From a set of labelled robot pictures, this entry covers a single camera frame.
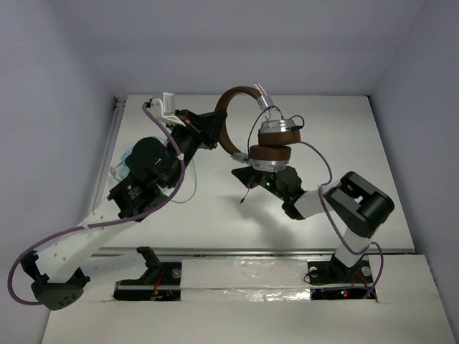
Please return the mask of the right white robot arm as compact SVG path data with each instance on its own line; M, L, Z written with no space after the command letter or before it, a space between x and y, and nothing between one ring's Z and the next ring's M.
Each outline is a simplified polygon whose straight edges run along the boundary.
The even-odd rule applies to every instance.
M320 213L332 219L334 211L346 225L344 234L337 233L341 243L331 264L333 277L341 282L356 274L356 264L367 250L370 239L395 208L388 195L353 171L314 191L302 188L302 180L291 166L279 172L236 168L232 175L248 189L260 186L276 196L291 219L303 220Z

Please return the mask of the brown silver headphones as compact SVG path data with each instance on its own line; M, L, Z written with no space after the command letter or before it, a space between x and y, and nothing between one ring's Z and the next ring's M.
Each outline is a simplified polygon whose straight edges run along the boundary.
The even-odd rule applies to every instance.
M272 173L283 171L290 162L291 146L301 141L304 124L298 125L293 117L286 118L284 115L273 119L271 111L280 112L280 108L258 82L252 87L236 86L228 89L218 99L214 110L227 111L232 99L239 94L255 99L261 110L260 117L265 118L257 131L257 144L248 145L247 152L242 152L232 142L226 127L222 129L219 144L233 160L252 166L255 170Z

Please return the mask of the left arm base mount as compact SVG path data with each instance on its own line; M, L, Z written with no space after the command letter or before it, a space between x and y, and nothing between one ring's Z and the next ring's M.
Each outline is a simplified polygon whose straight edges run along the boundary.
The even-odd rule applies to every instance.
M182 262L161 262L150 247L136 249L146 270L138 279L117 281L113 298L117 301L180 301Z

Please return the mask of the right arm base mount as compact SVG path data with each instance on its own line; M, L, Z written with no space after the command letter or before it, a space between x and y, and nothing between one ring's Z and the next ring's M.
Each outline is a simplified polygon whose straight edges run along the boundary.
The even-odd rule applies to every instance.
M348 268L335 256L308 263L303 281L312 287L312 300L376 300L374 278L365 256Z

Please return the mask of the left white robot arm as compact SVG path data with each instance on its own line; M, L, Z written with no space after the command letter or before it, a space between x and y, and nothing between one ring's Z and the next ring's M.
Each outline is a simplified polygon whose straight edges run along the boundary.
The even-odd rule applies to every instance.
M61 310L81 297L90 282L82 264L112 238L171 202L190 160L200 148L217 147L227 119L224 110L201 115L178 110L178 123L167 128L146 105L142 109L164 139L148 136L134 144L123 162L128 172L106 200L76 227L32 245L11 268L9 280L17 267L32 278L32 305Z

